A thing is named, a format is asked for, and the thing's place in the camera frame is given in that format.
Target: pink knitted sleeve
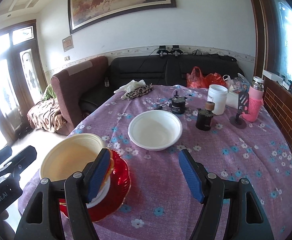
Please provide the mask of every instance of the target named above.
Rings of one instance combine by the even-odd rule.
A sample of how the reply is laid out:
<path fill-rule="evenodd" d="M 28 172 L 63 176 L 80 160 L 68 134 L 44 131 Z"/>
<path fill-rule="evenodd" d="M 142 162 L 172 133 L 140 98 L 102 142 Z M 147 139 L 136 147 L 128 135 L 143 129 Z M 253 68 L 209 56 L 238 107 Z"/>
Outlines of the pink knitted sleeve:
<path fill-rule="evenodd" d="M 256 100 L 254 98 L 249 98 L 248 114 L 243 113 L 243 118 L 249 122 L 255 122 L 259 110 L 264 105 L 263 99 Z"/>

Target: floral tablecloth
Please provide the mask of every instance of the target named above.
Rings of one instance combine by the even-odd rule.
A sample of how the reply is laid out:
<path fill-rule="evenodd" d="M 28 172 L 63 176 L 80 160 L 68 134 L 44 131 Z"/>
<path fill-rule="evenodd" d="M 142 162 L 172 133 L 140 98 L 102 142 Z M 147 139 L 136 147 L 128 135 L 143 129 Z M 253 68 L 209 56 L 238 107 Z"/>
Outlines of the floral tablecloth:
<path fill-rule="evenodd" d="M 161 152 L 150 152 L 130 141 L 127 128 L 131 120 L 166 103 L 174 89 L 155 86 L 149 94 L 131 101 L 121 100 L 121 94 L 115 95 L 70 134 L 100 136 L 107 147 L 119 152 L 130 168 L 132 187 L 125 203 L 115 213 L 94 223 L 99 238 L 189 239 L 202 206 L 191 196 L 179 167 L 178 153 L 187 148 L 196 162 L 222 179 L 249 179 L 275 239 L 285 239 L 292 230 L 292 155 L 264 108 L 256 122 L 247 123 L 247 128 L 240 130 L 228 121 L 236 109 L 226 107 L 223 115 L 213 118 L 210 131 L 201 131 L 195 127 L 197 108 L 204 107 L 207 90 L 191 89 L 187 91 L 191 96 L 186 100 L 186 113 L 178 115 L 183 133 L 175 145 Z M 38 183 L 36 173 L 19 199 L 21 213 Z M 223 238 L 228 209 L 229 200 L 224 200 L 216 239 Z M 62 215 L 62 220 L 66 239 L 72 239 L 68 219 Z"/>

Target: black sofa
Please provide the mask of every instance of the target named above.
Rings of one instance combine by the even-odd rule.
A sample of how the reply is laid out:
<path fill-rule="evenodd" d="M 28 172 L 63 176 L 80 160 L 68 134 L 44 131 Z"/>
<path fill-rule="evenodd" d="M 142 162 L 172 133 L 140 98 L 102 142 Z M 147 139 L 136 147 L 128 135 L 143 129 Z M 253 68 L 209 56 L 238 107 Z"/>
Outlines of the black sofa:
<path fill-rule="evenodd" d="M 105 87 L 104 80 L 85 92 L 79 107 L 84 116 L 94 112 L 99 106 L 114 95 L 114 91 L 131 80 L 143 79 L 146 84 L 153 85 L 182 85 L 186 86 L 186 74 L 191 73 L 193 67 L 200 67 L 204 76 L 209 73 L 229 75 L 232 79 L 238 73 L 244 75 L 236 59 L 229 56 L 212 55 L 167 55 L 161 58 L 154 56 L 119 57 L 114 59 L 105 73 L 110 86 Z"/>

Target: white glove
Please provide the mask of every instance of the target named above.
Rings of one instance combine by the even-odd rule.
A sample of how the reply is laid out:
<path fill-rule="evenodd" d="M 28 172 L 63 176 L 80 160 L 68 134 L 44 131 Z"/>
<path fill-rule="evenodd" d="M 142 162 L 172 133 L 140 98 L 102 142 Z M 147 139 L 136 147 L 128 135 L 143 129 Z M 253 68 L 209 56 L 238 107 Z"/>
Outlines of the white glove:
<path fill-rule="evenodd" d="M 142 87 L 142 86 L 145 86 L 145 85 L 146 85 L 146 83 L 145 83 L 144 80 L 141 80 L 139 82 L 138 81 L 135 81 L 135 80 L 132 80 L 128 84 L 126 84 L 124 86 L 121 86 L 119 89 L 117 89 L 116 91 L 114 91 L 114 94 L 116 94 L 118 92 L 125 91 L 125 94 L 122 95 L 121 99 L 126 99 L 126 94 L 128 94 L 129 92 L 135 90 L 138 87 Z"/>

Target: small sign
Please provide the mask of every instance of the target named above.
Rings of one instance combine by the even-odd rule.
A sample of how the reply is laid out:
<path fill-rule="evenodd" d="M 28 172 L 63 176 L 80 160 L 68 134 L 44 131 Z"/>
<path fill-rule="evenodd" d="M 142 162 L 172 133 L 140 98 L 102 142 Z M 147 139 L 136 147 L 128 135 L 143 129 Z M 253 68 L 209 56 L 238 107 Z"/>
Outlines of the small sign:
<path fill-rule="evenodd" d="M 71 35 L 68 36 L 67 38 L 63 39 L 62 42 L 63 42 L 64 52 L 74 48 L 73 38 L 71 37 Z"/>

